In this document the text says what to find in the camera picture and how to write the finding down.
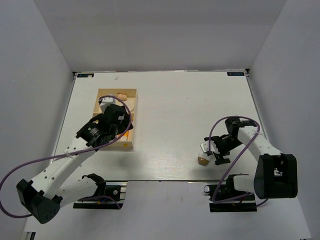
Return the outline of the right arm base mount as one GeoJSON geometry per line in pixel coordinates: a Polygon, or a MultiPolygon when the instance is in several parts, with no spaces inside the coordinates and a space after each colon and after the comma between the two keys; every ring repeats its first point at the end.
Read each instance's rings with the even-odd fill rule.
{"type": "Polygon", "coordinates": [[[221,184],[214,198],[214,192],[218,184],[207,184],[204,186],[204,194],[209,196],[209,211],[211,213],[249,213],[256,212],[257,205],[253,194],[245,195],[245,191],[238,191],[234,188],[234,177],[229,175],[221,184]]]}

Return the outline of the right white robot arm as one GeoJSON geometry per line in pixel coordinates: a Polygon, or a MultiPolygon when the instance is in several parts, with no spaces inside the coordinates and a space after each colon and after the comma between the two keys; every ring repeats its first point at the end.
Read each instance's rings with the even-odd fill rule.
{"type": "Polygon", "coordinates": [[[230,201],[256,195],[261,200],[288,199],[298,195],[297,159],[275,148],[260,133],[257,121],[244,116],[223,117],[227,134],[209,135],[208,152],[214,154],[218,163],[224,156],[240,145],[244,148],[236,156],[221,177],[218,185],[225,182],[225,192],[230,201]],[[231,169],[245,151],[257,161],[254,175],[230,174],[231,169]]]}

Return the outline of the beige sponge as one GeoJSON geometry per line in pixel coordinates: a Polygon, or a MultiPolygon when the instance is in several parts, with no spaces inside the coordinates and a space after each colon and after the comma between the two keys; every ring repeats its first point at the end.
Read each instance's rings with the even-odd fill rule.
{"type": "Polygon", "coordinates": [[[127,97],[125,94],[119,93],[119,94],[117,95],[117,97],[118,97],[121,101],[124,101],[124,102],[128,100],[128,97],[127,97]]]}

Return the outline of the orange sunscreen tube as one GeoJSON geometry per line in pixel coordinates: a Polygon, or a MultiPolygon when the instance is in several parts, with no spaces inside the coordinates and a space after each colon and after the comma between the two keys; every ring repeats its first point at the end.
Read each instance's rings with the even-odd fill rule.
{"type": "Polygon", "coordinates": [[[129,137],[129,131],[127,131],[122,137],[121,137],[121,141],[122,142],[126,142],[128,140],[129,137]]]}

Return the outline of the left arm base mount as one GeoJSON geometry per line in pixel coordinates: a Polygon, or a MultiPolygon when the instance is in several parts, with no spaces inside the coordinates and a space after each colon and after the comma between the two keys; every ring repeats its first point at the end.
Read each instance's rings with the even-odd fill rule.
{"type": "Polygon", "coordinates": [[[96,190],[85,200],[73,203],[74,209],[88,210],[120,210],[124,204],[127,182],[106,181],[95,173],[83,175],[83,180],[93,180],[96,190]]]}

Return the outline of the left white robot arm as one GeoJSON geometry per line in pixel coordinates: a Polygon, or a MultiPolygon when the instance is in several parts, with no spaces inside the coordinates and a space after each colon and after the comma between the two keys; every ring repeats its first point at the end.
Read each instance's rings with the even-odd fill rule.
{"type": "Polygon", "coordinates": [[[71,185],[66,179],[101,146],[110,145],[116,136],[133,128],[128,107],[110,104],[103,113],[91,118],[65,150],[65,157],[51,163],[45,170],[16,189],[21,204],[39,223],[46,224],[59,210],[78,200],[99,200],[105,196],[106,182],[95,174],[83,175],[71,185]]]}

